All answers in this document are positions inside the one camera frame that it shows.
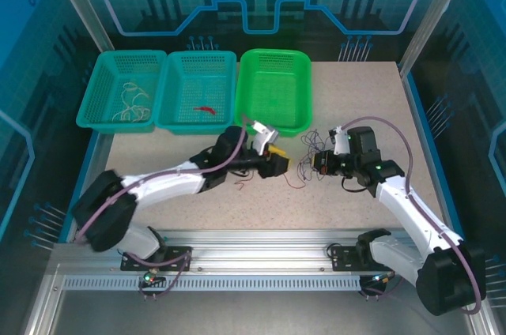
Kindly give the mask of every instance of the colorful wire bundle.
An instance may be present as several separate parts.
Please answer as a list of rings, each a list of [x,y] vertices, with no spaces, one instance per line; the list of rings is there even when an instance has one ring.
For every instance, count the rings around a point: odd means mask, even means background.
[[[308,147],[308,153],[300,159],[297,165],[297,177],[304,185],[306,181],[311,181],[313,178],[313,172],[316,170],[311,166],[311,162],[316,153],[325,151],[327,148],[327,142],[330,140],[330,136],[325,139],[319,135],[318,130],[308,131],[306,134],[300,137],[300,140]],[[321,181],[325,176],[316,174],[316,178]]]

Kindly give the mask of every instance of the mounting plate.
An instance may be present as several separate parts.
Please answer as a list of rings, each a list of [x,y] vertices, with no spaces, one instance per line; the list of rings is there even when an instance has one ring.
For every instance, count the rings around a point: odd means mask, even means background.
[[[334,245],[329,248],[329,253],[332,258],[332,270],[334,272],[389,272],[390,268],[387,268],[383,264],[377,262],[371,265],[362,265],[362,262],[358,256],[357,249],[355,247],[346,247],[340,245]]]
[[[182,254],[190,252],[191,247],[167,247],[167,251],[165,252],[164,260],[171,260],[173,258],[178,258]],[[179,272],[181,270],[181,266],[183,266],[184,259],[175,262],[174,264],[161,266],[158,268],[161,272]],[[190,270],[191,259],[187,263],[187,266],[184,267],[183,271],[187,272]],[[119,267],[122,271],[127,272],[146,272],[149,267],[145,265],[138,264],[134,259],[130,258],[128,254],[124,254],[121,258],[121,266]]]

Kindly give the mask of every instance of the metal frame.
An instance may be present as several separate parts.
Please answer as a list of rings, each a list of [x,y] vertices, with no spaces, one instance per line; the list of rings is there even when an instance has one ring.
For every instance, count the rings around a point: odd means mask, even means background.
[[[434,28],[448,8],[451,0],[432,0],[429,9],[420,23],[413,39],[408,45],[406,52],[400,62],[401,78],[405,78],[413,67],[418,56],[425,47],[425,44],[432,35]]]
[[[100,51],[113,50],[99,17],[89,0],[71,0]],[[400,74],[405,78],[421,53],[427,40],[450,0],[433,0],[424,20],[413,37],[400,64]],[[417,128],[417,115],[413,115]],[[421,136],[426,150],[426,141]],[[444,215],[449,223],[447,206],[442,198],[440,184],[434,173],[430,158],[429,169],[435,179],[436,191]],[[194,257],[188,276],[305,276],[318,279],[321,276],[339,276],[332,272],[330,259],[325,249],[330,243],[353,245],[357,236],[367,231],[165,231],[163,235],[172,245],[190,245]],[[413,247],[404,231],[393,231],[401,243]],[[68,277],[98,276],[124,277],[128,273],[119,271],[120,256],[115,251],[93,253],[88,247],[74,244],[59,244],[51,254],[46,275],[40,285],[39,294],[30,315],[25,335],[49,334],[57,318],[58,307],[64,296],[62,290]],[[499,334],[488,301],[480,314],[468,319],[470,331],[479,335]]]
[[[312,284],[326,280],[350,280],[350,277],[374,276],[381,273],[333,272],[326,249],[331,243],[354,245],[359,234],[367,230],[320,231],[161,231],[168,245],[193,247],[190,271],[185,277],[199,280],[216,276],[225,280],[237,277],[295,277]],[[392,230],[401,243],[414,247],[404,231]],[[59,304],[66,290],[66,280],[75,277],[118,278],[141,276],[142,273],[119,270],[121,255],[116,250],[93,252],[77,244],[56,244],[47,265],[25,335],[48,335],[57,318]],[[89,290],[131,291],[131,284],[121,288],[94,286]],[[358,290],[348,288],[321,288],[320,290]]]
[[[427,162],[427,167],[429,168],[429,175],[432,179],[432,184],[434,185],[434,189],[436,190],[437,201],[441,207],[441,214],[443,215],[443,220],[445,224],[452,230],[462,234],[462,229],[460,228],[460,224],[458,224],[459,228],[455,228],[455,224],[451,220],[450,211],[448,209],[447,200],[444,196],[442,182],[440,180],[440,176],[436,170],[436,164],[434,159],[432,158],[432,154],[430,152],[429,140],[427,138],[427,133],[424,131],[423,124],[421,122],[421,113],[418,113],[417,104],[415,102],[413,91],[411,90],[410,83],[408,82],[408,77],[402,77],[402,85],[404,87],[404,91],[406,93],[406,98],[408,100],[408,105],[410,106],[411,116],[413,116],[414,126],[417,130],[418,138],[420,139],[421,149],[424,153],[425,160]]]
[[[86,29],[91,35],[93,41],[98,47],[100,52],[113,51],[111,39],[105,32],[105,28],[100,22],[91,2],[89,0],[70,0],[74,6],[77,14],[84,23]]]

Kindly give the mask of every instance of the black bracket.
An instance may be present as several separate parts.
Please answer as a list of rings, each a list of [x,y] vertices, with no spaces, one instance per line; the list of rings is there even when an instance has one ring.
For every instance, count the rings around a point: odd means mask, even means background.
[[[333,245],[329,248],[334,272],[390,272],[391,269],[383,264],[371,262],[364,265],[356,247]]]
[[[165,255],[160,262],[163,262],[164,260],[172,260],[174,258],[178,258],[179,256],[187,252],[191,254],[191,251],[192,251],[191,247],[167,247],[167,249],[165,250]],[[184,262],[185,259],[182,259],[179,260],[178,262],[175,262],[174,264],[161,266],[158,269],[161,272],[179,272]],[[190,270],[191,258],[186,263],[187,264],[183,269],[184,272],[188,272]],[[119,268],[124,272],[145,272],[149,270],[148,266],[137,263],[133,258],[128,256],[128,254],[124,254],[121,257],[121,266]]]
[[[139,281],[139,285],[140,285],[141,289],[162,288],[163,287],[163,283],[166,280],[167,279],[165,277],[163,277],[163,276],[155,277],[153,279],[153,281],[151,281],[151,282],[146,282],[143,279],[141,279]]]

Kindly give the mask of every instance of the glass panel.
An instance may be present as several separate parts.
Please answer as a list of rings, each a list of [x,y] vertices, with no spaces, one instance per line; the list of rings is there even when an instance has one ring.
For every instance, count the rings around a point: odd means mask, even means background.
[[[14,334],[61,229],[46,204],[66,212],[91,135],[75,115],[98,52],[69,0],[0,11],[0,332]]]
[[[412,70],[464,234],[482,244],[490,257],[498,254],[502,262],[506,259],[504,2],[452,0]],[[495,290],[489,297],[506,292],[506,280],[501,278],[487,279],[489,289]],[[492,302],[504,305],[504,299]]]
[[[431,0],[91,0],[117,48],[399,60]]]

